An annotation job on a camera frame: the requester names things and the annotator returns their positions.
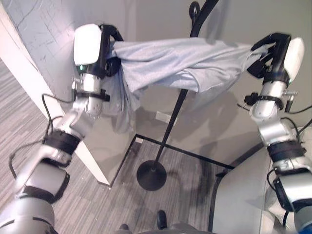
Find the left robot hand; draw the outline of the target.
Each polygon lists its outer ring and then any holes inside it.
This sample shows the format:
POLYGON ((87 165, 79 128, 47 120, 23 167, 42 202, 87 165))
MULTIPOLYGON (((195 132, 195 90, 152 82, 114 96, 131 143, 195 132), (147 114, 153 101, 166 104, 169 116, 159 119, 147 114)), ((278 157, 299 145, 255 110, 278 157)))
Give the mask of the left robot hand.
POLYGON ((85 24, 75 30, 74 63, 80 75, 91 74, 103 79, 120 70, 121 60, 108 57, 111 38, 123 41, 118 29, 110 24, 85 24))

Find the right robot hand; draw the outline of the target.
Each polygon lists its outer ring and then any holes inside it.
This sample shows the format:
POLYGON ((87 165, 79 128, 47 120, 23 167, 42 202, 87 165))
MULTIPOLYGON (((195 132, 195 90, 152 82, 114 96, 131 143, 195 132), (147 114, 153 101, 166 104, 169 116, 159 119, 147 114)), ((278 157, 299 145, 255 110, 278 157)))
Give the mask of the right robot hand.
POLYGON ((281 81, 289 86, 296 78, 304 56, 305 45, 300 37, 272 33, 251 48, 252 51, 267 45, 267 52, 250 65, 247 71, 263 83, 281 81))

